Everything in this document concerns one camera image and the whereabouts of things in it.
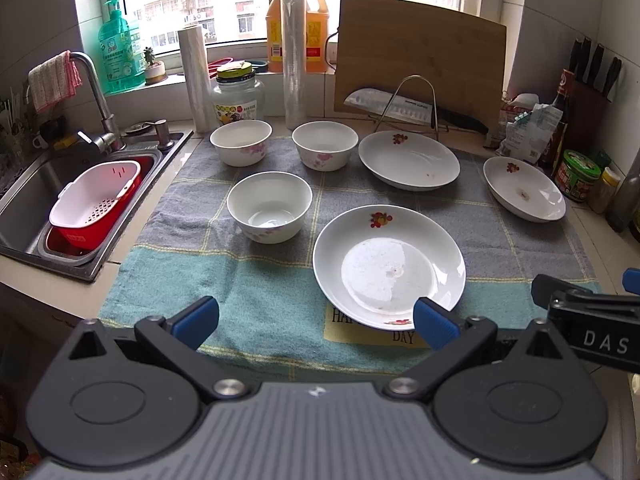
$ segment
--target pink towel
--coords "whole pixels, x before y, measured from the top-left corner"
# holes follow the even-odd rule
[[[33,104],[39,113],[76,95],[82,84],[70,51],[62,52],[29,72],[29,85]]]

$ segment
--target green jar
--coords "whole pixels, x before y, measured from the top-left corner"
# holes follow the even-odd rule
[[[584,202],[600,173],[600,168],[588,156],[565,150],[554,182],[563,195],[574,202]]]

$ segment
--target wooden cutting board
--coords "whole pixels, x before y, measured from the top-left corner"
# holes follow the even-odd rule
[[[404,0],[340,0],[334,108],[360,88],[393,93],[403,77],[425,76],[439,107],[497,128],[502,97],[506,27],[456,10]],[[421,80],[400,95],[433,103]]]

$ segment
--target stainless steel sink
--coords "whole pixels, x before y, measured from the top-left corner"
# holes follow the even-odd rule
[[[158,150],[156,135],[147,134],[127,137],[125,149],[110,155],[99,155],[79,142],[60,153],[44,153],[0,199],[0,254],[92,282],[149,187],[190,136],[191,132],[172,133],[174,145],[165,152]],[[140,163],[142,183],[103,244],[91,252],[67,244],[49,224],[49,212],[60,191],[95,164],[125,159]]]

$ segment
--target small potted plant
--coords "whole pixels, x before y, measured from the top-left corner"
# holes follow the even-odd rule
[[[154,50],[148,46],[145,49],[145,80],[146,84],[153,85],[164,81],[167,78],[163,61],[156,61]]]

